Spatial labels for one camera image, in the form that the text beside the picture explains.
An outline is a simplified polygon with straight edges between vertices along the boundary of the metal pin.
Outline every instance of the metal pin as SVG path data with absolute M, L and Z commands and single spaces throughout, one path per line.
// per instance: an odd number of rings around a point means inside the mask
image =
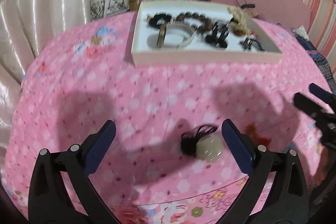
M 45 148 L 43 148 L 43 149 L 40 151 L 40 155 L 41 155 L 41 156 L 44 156 L 47 152 L 48 152 L 48 150 L 45 149 Z
M 74 144 L 74 145 L 72 145 L 71 147 L 70 147 L 70 150 L 72 151 L 72 152 L 75 152 L 75 151 L 77 151 L 79 149 L 79 145 L 78 144 Z
M 296 155 L 297 155 L 297 152 L 296 152 L 294 149 L 289 150 L 289 153 L 290 153 L 292 156 L 296 156 Z
M 258 146 L 258 150 L 261 152 L 265 152 L 267 150 L 267 147 L 261 144 Z
M 329 127 L 329 129 L 334 129 L 334 128 L 336 128 L 336 125 L 334 123 L 329 123 L 328 127 Z

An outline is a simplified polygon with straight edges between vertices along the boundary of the floral tablecloth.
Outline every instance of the floral tablecloth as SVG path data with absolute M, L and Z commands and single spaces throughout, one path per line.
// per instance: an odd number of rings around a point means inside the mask
M 135 68 L 135 18 L 129 12 L 73 28 L 50 41 L 28 69 L 5 170 L 11 198 L 24 215 L 38 152 L 82 143 L 107 119 L 116 123 L 117 136 L 89 178 L 123 223 L 210 223 L 230 206 L 246 177 L 228 148 L 216 164 L 187 158 L 179 148 L 181 134 L 203 123 L 220 126 L 230 118 L 273 151 L 295 146 L 309 186 L 320 180 L 319 132 L 292 97 L 298 91 L 308 95 L 312 82 L 326 90 L 328 85 L 295 38 L 258 21 L 283 52 L 278 65 Z M 83 212 L 69 178 L 64 181 Z M 255 210 L 271 184 L 272 178 Z

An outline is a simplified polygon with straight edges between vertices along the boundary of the white satin curtain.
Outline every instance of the white satin curtain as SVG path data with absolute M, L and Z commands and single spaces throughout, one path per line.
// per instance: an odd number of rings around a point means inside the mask
M 90 22 L 90 0 L 0 0 L 0 15 L 1 170 L 28 66 L 53 37 Z

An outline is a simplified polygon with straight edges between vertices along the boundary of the open cardboard box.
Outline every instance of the open cardboard box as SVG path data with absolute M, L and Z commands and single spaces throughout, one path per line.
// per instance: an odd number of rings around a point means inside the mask
M 146 18 L 157 13 L 169 13 L 176 17 L 180 13 L 205 14 L 213 20 L 229 21 L 232 15 L 227 11 L 228 5 L 206 1 L 143 1 L 140 5 L 136 19 L 132 43 L 132 58 L 135 66 L 153 66 L 165 64 L 185 63 L 213 63 L 213 62 L 243 62 L 243 63 L 272 63 L 277 64 L 282 57 L 282 52 L 272 39 L 248 15 L 247 27 L 257 36 L 264 52 L 244 51 L 238 44 L 243 37 L 230 33 L 226 41 L 228 48 L 214 48 L 204 42 L 204 37 L 197 34 L 192 43 L 186 48 L 156 48 L 159 30 L 148 26 Z M 183 40 L 181 35 L 168 34 L 165 42 Z

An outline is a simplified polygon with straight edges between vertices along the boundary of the curtain fold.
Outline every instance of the curtain fold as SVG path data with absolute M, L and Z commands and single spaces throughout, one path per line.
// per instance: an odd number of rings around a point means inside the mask
M 90 0 L 0 0 L 0 169 L 26 70 L 56 35 L 90 22 Z

